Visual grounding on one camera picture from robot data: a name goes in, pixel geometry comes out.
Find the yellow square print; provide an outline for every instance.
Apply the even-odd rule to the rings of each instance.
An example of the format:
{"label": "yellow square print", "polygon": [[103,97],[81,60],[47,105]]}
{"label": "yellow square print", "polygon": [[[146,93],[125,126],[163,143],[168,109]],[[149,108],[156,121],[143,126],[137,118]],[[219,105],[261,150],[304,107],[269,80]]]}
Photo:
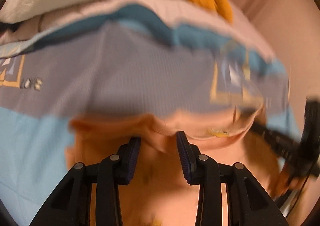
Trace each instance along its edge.
{"label": "yellow square print", "polygon": [[25,61],[25,55],[21,55],[20,57],[20,64],[19,64],[19,69],[17,72],[17,78],[15,79],[15,81],[7,81],[5,80],[6,77],[6,72],[7,72],[7,68],[6,66],[6,61],[10,61],[11,58],[6,59],[3,63],[2,66],[0,66],[1,68],[1,73],[0,73],[0,87],[1,86],[6,86],[6,87],[15,87],[15,88],[19,88],[20,87],[20,80],[21,80],[21,75],[22,75],[22,69],[23,69],[23,65],[24,65],[24,61]]}

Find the gray fabric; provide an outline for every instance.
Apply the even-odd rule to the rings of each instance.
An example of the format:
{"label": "gray fabric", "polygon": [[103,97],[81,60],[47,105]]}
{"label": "gray fabric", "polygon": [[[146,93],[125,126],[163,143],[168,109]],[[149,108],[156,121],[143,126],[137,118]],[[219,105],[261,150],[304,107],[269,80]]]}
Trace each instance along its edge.
{"label": "gray fabric", "polygon": [[[5,80],[16,80],[21,58],[11,59]],[[41,89],[35,90],[33,83],[28,89],[2,86],[0,106],[37,118],[84,111],[112,115],[151,112],[158,116],[178,108],[220,111],[229,106],[210,103],[215,61],[222,69],[223,59],[213,51],[169,47],[117,23],[106,23],[98,30],[26,54],[21,82],[41,79]],[[229,64],[244,82],[242,67]],[[286,79],[251,76],[255,85],[247,83],[248,90],[256,95],[258,87],[272,98],[271,113],[284,111]],[[240,90],[230,85],[230,74],[224,79],[219,75],[218,89]]]}

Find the black cable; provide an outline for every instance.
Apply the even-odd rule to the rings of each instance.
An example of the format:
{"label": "black cable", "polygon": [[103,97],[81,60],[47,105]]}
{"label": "black cable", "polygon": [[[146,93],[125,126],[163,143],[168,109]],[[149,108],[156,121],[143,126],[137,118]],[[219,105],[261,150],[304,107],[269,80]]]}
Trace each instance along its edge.
{"label": "black cable", "polygon": [[291,209],[290,209],[290,211],[288,212],[287,216],[285,217],[286,219],[288,218],[288,216],[290,215],[290,213],[293,211],[293,209],[294,209],[295,206],[297,205],[298,200],[299,200],[300,197],[301,197],[302,190],[303,190],[303,188],[305,187],[305,185],[306,185],[306,183],[307,183],[307,181],[308,181],[308,179],[309,179],[309,177],[310,177],[310,175],[311,175],[311,170],[312,170],[312,168],[313,168],[313,166],[314,166],[315,164],[316,164],[316,162],[314,162],[314,163],[311,165],[311,168],[310,168],[310,170],[308,171],[307,177],[306,177],[306,179],[305,179],[305,181],[304,181],[304,183],[303,183],[300,191],[299,191],[298,194],[297,194],[296,201],[295,201],[295,203],[293,204],[293,206],[291,207]]}

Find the silver screw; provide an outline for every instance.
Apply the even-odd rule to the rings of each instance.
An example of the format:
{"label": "silver screw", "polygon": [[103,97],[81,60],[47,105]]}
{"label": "silver screw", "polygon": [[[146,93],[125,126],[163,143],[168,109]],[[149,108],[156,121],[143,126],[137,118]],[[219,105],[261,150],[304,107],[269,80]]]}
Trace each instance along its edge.
{"label": "silver screw", "polygon": [[236,167],[237,169],[239,169],[239,170],[241,170],[241,169],[244,168],[244,166],[243,166],[242,163],[236,163],[236,164],[235,164],[235,167]]}
{"label": "silver screw", "polygon": [[206,160],[208,160],[208,156],[205,155],[205,154],[199,155],[198,158],[199,158],[201,161],[206,161]]}
{"label": "silver screw", "polygon": [[83,168],[83,163],[76,163],[75,164],[75,169],[80,170]]}
{"label": "silver screw", "polygon": [[110,156],[111,161],[117,161],[117,160],[119,160],[119,158],[120,157],[117,154],[113,154],[112,156]]}

